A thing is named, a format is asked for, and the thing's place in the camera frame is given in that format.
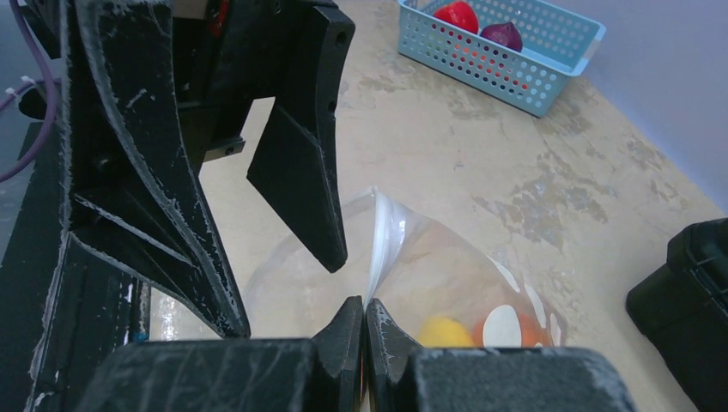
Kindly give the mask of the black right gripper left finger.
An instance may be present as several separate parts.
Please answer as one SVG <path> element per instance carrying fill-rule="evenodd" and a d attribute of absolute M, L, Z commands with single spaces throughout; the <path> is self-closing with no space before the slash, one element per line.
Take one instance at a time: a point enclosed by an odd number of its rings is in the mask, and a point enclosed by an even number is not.
<path fill-rule="evenodd" d="M 356 411 L 364 309 L 312 338 L 133 343 L 97 368 L 79 411 Z"/>

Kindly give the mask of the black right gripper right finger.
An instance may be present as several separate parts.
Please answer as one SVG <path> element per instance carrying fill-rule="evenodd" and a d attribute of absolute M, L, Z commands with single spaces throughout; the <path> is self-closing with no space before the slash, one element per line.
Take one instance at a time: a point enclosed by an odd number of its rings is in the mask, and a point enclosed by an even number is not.
<path fill-rule="evenodd" d="M 366 309 L 374 411 L 634 411 L 617 370 L 587 348 L 424 348 L 380 300 Z"/>

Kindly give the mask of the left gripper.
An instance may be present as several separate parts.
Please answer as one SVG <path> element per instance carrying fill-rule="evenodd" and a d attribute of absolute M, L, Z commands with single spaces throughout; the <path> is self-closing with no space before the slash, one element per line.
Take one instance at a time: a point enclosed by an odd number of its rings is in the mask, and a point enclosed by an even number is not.
<path fill-rule="evenodd" d="M 250 183 L 330 273 L 347 261 L 336 109 L 354 22 L 315 1 L 28 1 L 64 58 L 64 221 L 85 251 L 224 338 L 251 330 L 201 188 L 203 151 L 274 105 Z"/>

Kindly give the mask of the polka dot zip top bag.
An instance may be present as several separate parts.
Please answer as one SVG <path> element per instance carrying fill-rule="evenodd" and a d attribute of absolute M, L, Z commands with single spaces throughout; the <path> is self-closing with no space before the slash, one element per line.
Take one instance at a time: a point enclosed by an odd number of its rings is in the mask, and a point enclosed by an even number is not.
<path fill-rule="evenodd" d="M 563 317 L 532 285 L 444 224 L 376 188 L 342 212 L 349 256 L 340 270 L 330 273 L 291 234 L 254 271 L 243 296 L 253 336 L 313 336 L 359 296 L 380 300 L 415 339 L 432 316 L 460 322 L 471 336 L 493 312 L 530 316 L 553 346 L 564 343 Z"/>

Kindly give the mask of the orange fake fruit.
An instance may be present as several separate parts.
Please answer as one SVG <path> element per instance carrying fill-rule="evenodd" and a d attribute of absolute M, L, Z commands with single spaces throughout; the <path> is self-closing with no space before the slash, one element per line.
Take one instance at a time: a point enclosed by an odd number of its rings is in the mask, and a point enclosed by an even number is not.
<path fill-rule="evenodd" d="M 535 348 L 553 346 L 552 338 L 532 317 L 516 314 L 497 318 L 492 312 L 488 318 L 480 320 L 471 332 L 471 337 L 480 347 L 498 348 Z"/>

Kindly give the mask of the red fake apple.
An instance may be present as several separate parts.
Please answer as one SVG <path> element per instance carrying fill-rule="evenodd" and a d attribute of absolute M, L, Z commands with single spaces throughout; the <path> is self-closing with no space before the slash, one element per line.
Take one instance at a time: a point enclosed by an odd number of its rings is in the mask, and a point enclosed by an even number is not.
<path fill-rule="evenodd" d="M 465 1 L 456 1 L 438 8 L 434 12 L 434 17 L 467 32 L 474 34 L 479 32 L 476 12 Z"/>

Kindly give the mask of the purple fake cabbage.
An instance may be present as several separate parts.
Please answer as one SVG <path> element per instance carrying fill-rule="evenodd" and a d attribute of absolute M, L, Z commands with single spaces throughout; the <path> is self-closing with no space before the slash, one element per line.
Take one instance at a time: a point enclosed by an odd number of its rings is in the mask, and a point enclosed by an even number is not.
<path fill-rule="evenodd" d="M 481 30 L 480 36 L 516 52 L 521 52 L 523 50 L 521 34 L 510 21 L 488 25 Z"/>

